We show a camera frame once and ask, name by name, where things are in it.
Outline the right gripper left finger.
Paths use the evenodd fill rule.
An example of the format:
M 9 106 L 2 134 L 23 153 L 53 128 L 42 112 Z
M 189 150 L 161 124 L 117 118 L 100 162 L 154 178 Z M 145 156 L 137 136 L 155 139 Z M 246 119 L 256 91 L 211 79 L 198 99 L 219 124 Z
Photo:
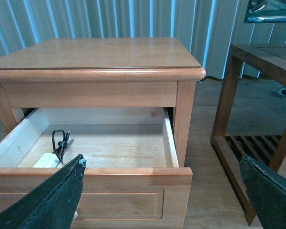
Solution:
M 83 191 L 86 160 L 77 155 L 0 213 L 0 229 L 69 229 Z

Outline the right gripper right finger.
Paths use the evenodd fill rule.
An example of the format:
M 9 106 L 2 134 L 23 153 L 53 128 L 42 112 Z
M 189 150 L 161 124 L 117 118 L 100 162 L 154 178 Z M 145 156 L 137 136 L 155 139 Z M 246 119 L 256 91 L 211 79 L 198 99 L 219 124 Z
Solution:
M 286 178 L 245 155 L 240 172 L 251 205 L 265 229 L 286 229 Z

